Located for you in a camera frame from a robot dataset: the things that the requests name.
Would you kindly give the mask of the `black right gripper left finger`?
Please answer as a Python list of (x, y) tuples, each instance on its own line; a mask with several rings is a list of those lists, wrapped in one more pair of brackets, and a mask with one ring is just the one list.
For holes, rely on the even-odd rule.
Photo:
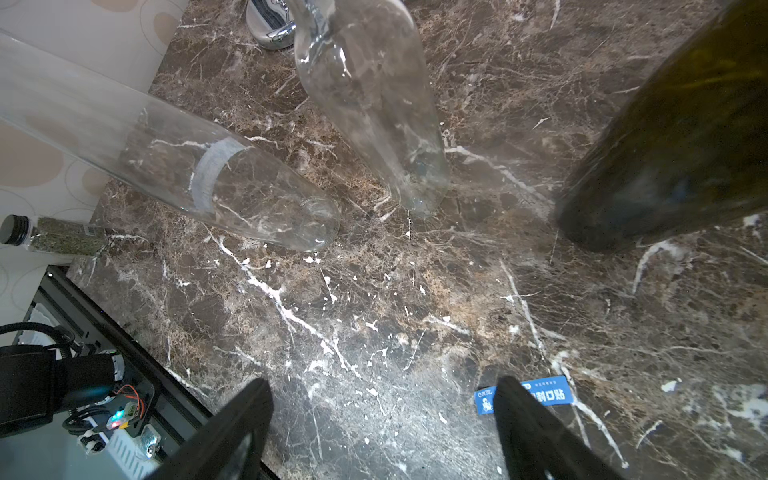
[(274, 402), (257, 378), (234, 396), (151, 479), (262, 479), (261, 459)]

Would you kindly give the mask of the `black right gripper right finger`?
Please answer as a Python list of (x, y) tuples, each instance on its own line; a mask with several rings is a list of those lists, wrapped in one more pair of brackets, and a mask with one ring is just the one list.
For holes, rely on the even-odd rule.
[(513, 376), (498, 380), (494, 417), (511, 479), (618, 479)]

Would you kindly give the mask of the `tall clear corked bottle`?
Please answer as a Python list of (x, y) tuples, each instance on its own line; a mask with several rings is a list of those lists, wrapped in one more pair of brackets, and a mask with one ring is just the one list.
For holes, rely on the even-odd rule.
[(230, 233), (300, 252), (338, 233), (336, 202), (250, 140), (9, 35), (1, 38), (1, 117)]

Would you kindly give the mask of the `dark green wine bottle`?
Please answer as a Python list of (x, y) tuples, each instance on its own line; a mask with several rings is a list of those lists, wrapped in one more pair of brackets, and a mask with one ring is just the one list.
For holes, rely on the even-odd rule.
[(767, 5), (735, 1), (674, 52), (567, 180), (560, 233), (593, 252), (767, 207)]

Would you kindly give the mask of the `clear bottle black cap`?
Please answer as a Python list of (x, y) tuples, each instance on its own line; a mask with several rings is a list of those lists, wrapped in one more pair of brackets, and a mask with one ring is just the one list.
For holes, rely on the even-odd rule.
[(297, 71), (309, 97), (414, 215), (450, 187), (418, 29), (400, 1), (291, 1)]

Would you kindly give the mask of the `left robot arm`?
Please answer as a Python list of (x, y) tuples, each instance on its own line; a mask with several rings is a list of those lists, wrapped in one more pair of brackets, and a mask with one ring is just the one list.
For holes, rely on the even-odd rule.
[(76, 357), (74, 338), (62, 328), (38, 322), (3, 325), (1, 333), (35, 332), (48, 345), (13, 344), (1, 348), (1, 436), (45, 426), (64, 411), (110, 396), (124, 373), (115, 352)]

